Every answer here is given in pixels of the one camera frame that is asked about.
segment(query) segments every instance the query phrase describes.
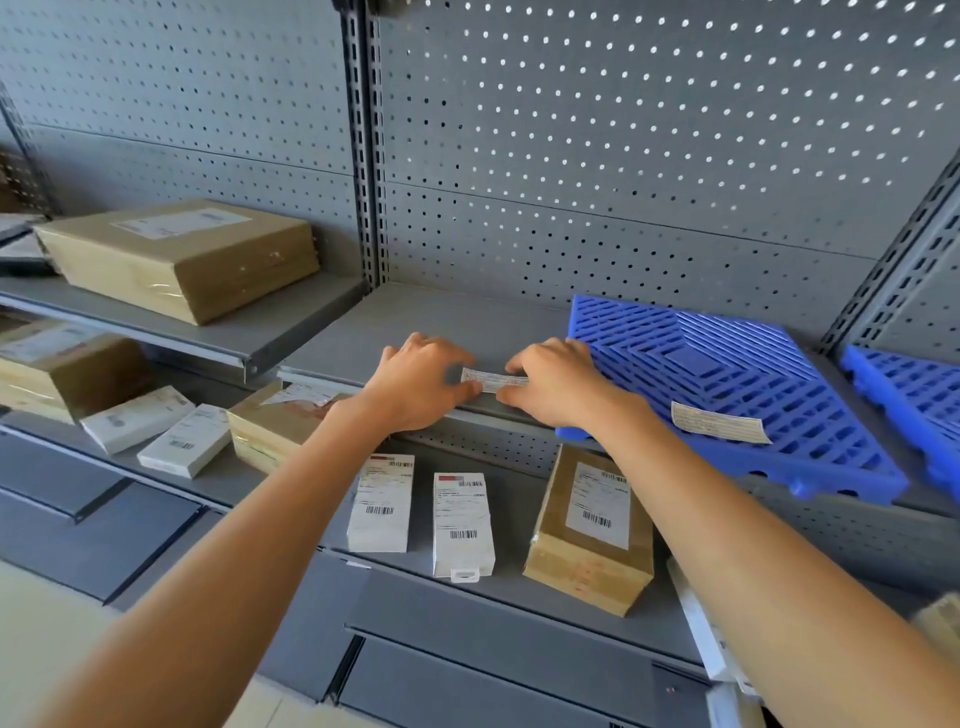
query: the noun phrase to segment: forearm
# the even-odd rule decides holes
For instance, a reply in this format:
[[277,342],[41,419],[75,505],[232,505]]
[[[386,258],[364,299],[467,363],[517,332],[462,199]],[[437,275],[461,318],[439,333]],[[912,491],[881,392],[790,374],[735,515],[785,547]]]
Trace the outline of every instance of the forearm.
[[387,435],[362,397],[207,534],[113,627],[37,725],[215,726],[270,644],[317,543]]
[[643,400],[599,400],[589,431],[785,725],[957,724],[960,679],[906,622],[696,455]]

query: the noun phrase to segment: package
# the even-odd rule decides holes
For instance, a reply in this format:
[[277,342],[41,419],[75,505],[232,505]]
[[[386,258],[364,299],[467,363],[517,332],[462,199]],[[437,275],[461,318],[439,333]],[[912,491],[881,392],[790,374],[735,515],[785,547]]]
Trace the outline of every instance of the package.
[[433,575],[474,583],[493,573],[493,532],[482,473],[434,473]]
[[205,324],[320,270],[308,223],[198,200],[35,227],[73,285]]
[[347,548],[357,553],[406,551],[413,489],[413,455],[371,455],[357,481]]
[[113,455],[170,429],[194,410],[194,404],[171,386],[80,420],[86,434]]
[[563,445],[523,574],[623,617],[654,577],[654,529],[614,463]]
[[139,345],[123,336],[51,319],[0,332],[0,404],[11,409],[73,424],[152,381]]
[[193,478],[229,441],[227,410],[201,404],[141,450],[136,459],[144,468]]
[[272,473],[306,442],[337,400],[308,384],[268,384],[232,407],[227,417],[237,457]]
[[722,683],[707,693],[710,728],[765,728],[760,702],[734,683]]
[[910,621],[938,651],[960,666],[960,594],[941,596]]

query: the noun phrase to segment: small white box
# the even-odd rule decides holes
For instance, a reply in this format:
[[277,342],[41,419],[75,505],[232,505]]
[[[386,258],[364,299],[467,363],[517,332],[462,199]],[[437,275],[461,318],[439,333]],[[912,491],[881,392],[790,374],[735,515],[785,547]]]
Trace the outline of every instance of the small white box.
[[472,583],[493,573],[493,533],[482,473],[434,473],[433,575]]
[[734,683],[721,683],[707,693],[710,728],[764,728],[759,701]]
[[371,455],[357,482],[347,548],[358,553],[406,551],[413,490],[413,455]]
[[937,650],[960,666],[960,594],[941,596],[910,621]]
[[107,455],[113,455],[166,431],[193,409],[190,400],[166,386],[90,415],[80,424]]
[[693,633],[693,641],[697,644],[700,658],[704,661],[707,676],[710,680],[737,683],[745,693],[756,695],[754,687],[727,648],[727,642],[720,628],[710,620],[704,605],[700,603],[690,582],[686,580],[680,564],[670,557],[666,562],[666,568],[670,572],[673,586],[680,598],[686,623],[690,627],[690,632]]
[[193,478],[229,441],[227,410],[201,404],[141,450],[136,459],[144,468]]

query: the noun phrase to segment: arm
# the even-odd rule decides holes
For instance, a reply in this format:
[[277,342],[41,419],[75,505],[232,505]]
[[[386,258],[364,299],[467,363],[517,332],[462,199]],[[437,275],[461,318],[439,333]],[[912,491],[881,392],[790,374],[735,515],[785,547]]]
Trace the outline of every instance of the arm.
[[413,334],[388,347],[356,397],[120,618],[37,728],[219,726],[287,611],[317,543],[367,457],[392,432],[436,422],[479,394],[444,385],[472,357]]
[[920,634],[693,452],[580,342],[518,354],[507,404],[590,432],[627,476],[737,660],[788,728],[960,725],[960,674]]

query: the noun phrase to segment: hand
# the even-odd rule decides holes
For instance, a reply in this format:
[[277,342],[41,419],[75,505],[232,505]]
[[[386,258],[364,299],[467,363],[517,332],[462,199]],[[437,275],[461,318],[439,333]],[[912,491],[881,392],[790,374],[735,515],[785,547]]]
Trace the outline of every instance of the hand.
[[551,427],[584,426],[584,415],[598,397],[622,392],[596,371],[589,347],[576,339],[554,337],[529,346],[506,369],[525,372],[530,383],[501,387],[496,398]]
[[389,432],[422,429],[437,422],[453,407],[483,391],[478,381],[444,383],[447,368],[471,365],[473,354],[443,338],[412,333],[400,350],[387,347],[380,366],[357,397],[382,410]]

